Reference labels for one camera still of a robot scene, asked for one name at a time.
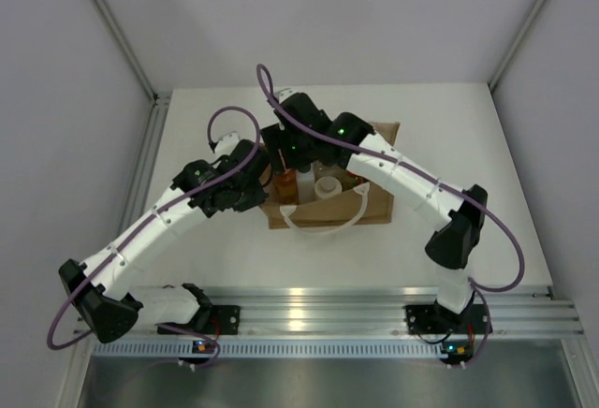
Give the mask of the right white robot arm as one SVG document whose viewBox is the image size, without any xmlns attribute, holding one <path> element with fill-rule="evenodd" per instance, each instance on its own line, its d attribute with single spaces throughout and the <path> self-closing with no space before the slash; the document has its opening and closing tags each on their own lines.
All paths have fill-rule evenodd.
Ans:
<svg viewBox="0 0 599 408">
<path fill-rule="evenodd" d="M 465 269 L 480 240 L 487 191 L 473 185 L 451 194 L 371 124 L 349 112 L 330 119 L 305 93 L 284 89 L 268 100 L 279 122 L 263 128 L 262 137 L 275 167 L 304 170 L 320 162 L 372 182 L 406 203 L 433 229 L 425 246 L 439 278 L 431 321 L 443 331 L 467 323 L 474 291 Z"/>
</svg>

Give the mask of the brown canvas tote bag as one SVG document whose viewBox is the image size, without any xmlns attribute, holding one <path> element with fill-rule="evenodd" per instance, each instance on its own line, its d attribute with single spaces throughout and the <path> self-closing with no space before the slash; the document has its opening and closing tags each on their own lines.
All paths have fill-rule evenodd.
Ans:
<svg viewBox="0 0 599 408">
<path fill-rule="evenodd" d="M 315 181 L 324 176 L 333 176 L 343 185 L 343 169 L 325 167 L 319 162 L 314 162 L 306 170 L 308 169 L 314 172 Z M 268 219 L 270 229 L 290 228 L 306 231 L 310 228 L 321 228 L 328 234 L 354 225 L 388 224 L 392 220 L 394 196 L 366 179 L 363 184 L 351 190 L 343 189 L 335 197 L 315 199 L 303 205 L 279 204 L 272 181 L 267 186 L 269 197 L 260 206 Z"/>
</svg>

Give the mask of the orange bottle pink cap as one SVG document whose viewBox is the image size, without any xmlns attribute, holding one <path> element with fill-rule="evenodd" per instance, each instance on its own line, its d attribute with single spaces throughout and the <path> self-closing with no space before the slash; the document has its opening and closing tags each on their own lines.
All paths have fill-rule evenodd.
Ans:
<svg viewBox="0 0 599 408">
<path fill-rule="evenodd" d="M 295 169 L 287 169 L 282 173 L 275 174 L 272 185 L 279 204 L 297 205 L 299 203 Z"/>
</svg>

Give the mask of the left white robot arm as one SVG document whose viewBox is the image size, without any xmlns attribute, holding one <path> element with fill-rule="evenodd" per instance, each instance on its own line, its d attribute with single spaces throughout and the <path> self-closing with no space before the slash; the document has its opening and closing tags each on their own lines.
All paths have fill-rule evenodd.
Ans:
<svg viewBox="0 0 599 408">
<path fill-rule="evenodd" d="M 201 333 L 210 325 L 212 303 L 196 285 L 138 286 L 136 281 L 171 244 L 219 211 L 243 212 L 265 202 L 260 179 L 269 164 L 266 151 L 248 139 L 216 165 L 191 162 L 120 237 L 59 268 L 70 305 L 100 342 L 114 342 L 134 327 L 157 326 L 162 334 L 174 334 Z"/>
</svg>

